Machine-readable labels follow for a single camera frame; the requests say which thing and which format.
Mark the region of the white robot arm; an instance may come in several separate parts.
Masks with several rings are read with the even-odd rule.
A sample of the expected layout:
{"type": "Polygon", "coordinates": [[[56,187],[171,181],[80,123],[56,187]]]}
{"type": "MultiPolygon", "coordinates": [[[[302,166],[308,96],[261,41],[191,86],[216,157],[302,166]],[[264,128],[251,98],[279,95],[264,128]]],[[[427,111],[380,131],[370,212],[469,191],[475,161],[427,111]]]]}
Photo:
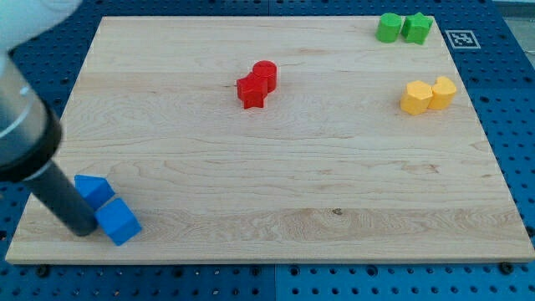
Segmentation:
{"type": "Polygon", "coordinates": [[[72,15],[80,0],[1,2],[1,180],[25,185],[73,234],[92,233],[94,209],[53,161],[62,138],[57,115],[9,58],[18,45],[72,15]]]}

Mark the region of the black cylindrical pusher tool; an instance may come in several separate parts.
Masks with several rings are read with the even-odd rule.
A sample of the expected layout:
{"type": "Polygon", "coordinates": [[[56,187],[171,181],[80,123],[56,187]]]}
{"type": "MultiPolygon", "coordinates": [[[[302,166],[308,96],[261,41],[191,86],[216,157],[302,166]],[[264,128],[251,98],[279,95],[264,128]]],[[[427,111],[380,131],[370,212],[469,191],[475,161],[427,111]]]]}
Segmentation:
{"type": "Polygon", "coordinates": [[[87,236],[97,228],[94,209],[54,161],[25,178],[23,184],[76,236],[87,236]]]}

